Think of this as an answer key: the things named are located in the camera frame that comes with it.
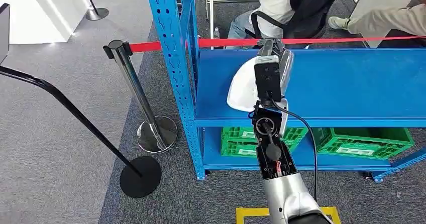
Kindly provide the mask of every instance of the white shirt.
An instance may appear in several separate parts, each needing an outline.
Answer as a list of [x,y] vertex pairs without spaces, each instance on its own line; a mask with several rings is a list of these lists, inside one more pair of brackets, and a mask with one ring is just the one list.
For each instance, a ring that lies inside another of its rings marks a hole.
[[[259,0],[259,2],[260,7],[253,12],[261,11],[283,24],[287,23],[294,14],[294,11],[290,5],[290,0]],[[281,28],[274,26],[261,17],[258,17],[257,19],[259,29],[264,35],[269,37],[282,37]]]

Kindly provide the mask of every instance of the shoe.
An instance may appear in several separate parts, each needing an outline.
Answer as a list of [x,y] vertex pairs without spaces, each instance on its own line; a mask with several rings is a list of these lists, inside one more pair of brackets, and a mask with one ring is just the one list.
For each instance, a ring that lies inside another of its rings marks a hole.
[[329,26],[333,29],[348,30],[348,22],[349,22],[349,19],[347,18],[339,18],[339,17],[329,18]]

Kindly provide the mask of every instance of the silver robot arm segment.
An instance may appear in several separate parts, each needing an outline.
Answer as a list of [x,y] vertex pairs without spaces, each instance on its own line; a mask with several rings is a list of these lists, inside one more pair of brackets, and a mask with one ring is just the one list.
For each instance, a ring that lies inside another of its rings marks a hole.
[[259,142],[257,157],[263,177],[270,218],[274,224],[332,224],[306,188],[291,152],[280,139],[285,134],[288,110],[284,97],[294,61],[280,39],[262,39],[255,64],[259,101],[251,116]]

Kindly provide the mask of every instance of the blue jeans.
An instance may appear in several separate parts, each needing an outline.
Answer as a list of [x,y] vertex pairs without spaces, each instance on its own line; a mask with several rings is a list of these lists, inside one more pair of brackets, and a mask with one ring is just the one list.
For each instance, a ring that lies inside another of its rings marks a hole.
[[[245,30],[249,30],[254,33],[253,25],[249,22],[249,17],[252,11],[246,12],[239,15],[231,22],[229,27],[228,39],[251,39],[252,37],[248,35]],[[261,33],[262,37],[268,37],[265,34]],[[247,49],[242,46],[226,47],[225,49]]]

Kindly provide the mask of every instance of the blue metal shelf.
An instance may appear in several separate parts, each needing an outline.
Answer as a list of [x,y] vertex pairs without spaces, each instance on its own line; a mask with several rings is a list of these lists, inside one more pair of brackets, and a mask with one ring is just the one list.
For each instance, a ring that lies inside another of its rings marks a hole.
[[[227,105],[235,73],[253,50],[202,50],[196,125],[250,126]],[[313,127],[426,127],[424,49],[294,50],[286,97]],[[289,118],[290,127],[301,127]]]
[[[313,170],[313,146],[308,136],[303,138],[291,154],[298,170]],[[257,158],[221,156],[221,128],[209,127],[204,132],[205,169],[210,170],[258,170]],[[363,159],[338,155],[318,154],[319,170],[388,171],[387,160]]]
[[[220,155],[218,128],[251,125],[226,99],[234,74],[256,51],[199,50],[195,0],[181,2],[178,9],[176,0],[149,0],[197,179],[206,169],[257,169],[256,159]],[[426,127],[425,48],[294,53],[286,97],[313,127]],[[288,126],[302,125],[290,118]],[[313,169],[312,155],[306,139],[293,153],[301,170]],[[423,148],[393,163],[332,155],[319,155],[318,163],[320,170],[372,171],[380,181],[425,158]]]

